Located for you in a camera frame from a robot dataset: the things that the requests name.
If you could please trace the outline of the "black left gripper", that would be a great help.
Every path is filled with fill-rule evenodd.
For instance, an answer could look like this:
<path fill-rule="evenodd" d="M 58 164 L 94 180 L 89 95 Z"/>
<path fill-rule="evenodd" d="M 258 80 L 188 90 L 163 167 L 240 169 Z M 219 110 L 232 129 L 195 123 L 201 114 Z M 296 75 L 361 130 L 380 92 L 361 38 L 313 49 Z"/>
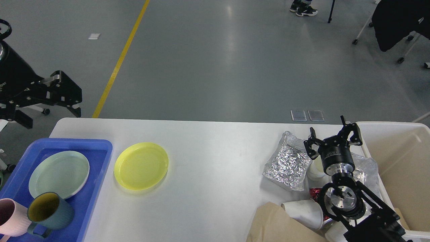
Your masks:
<path fill-rule="evenodd" d="M 75 117 L 81 117 L 82 89 L 63 71 L 41 78 L 4 40 L 1 41 L 1 109 L 0 119 L 16 121 L 27 129 L 33 128 L 33 119 L 20 107 L 45 104 L 67 108 Z"/>

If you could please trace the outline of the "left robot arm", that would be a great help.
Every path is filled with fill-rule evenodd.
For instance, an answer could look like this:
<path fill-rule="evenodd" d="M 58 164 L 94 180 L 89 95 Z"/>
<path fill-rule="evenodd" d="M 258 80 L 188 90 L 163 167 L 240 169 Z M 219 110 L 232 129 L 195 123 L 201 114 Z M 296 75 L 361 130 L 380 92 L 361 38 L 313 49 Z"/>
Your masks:
<path fill-rule="evenodd" d="M 43 78 L 6 43 L 12 33 L 12 26 L 0 20 L 6 30 L 1 32 L 0 57 L 0 117 L 2 120 L 15 121 L 27 129 L 33 127 L 33 120 L 21 108 L 45 104 L 62 106 L 75 117 L 81 117 L 82 89 L 61 70 Z"/>

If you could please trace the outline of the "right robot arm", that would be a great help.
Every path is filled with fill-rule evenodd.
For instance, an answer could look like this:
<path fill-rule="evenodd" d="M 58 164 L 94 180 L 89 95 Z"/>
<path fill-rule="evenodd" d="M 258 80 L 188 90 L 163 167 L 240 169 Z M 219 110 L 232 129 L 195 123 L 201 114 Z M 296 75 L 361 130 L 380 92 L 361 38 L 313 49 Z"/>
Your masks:
<path fill-rule="evenodd" d="M 353 178 L 356 165 L 351 146 L 362 146 L 358 124 L 346 122 L 341 116 L 338 134 L 319 139 L 314 128 L 304 141 L 310 159 L 321 158 L 324 173 L 331 182 L 324 185 L 317 198 L 322 212 L 340 222 L 348 242 L 404 242 L 405 229 L 400 216 L 361 181 Z"/>

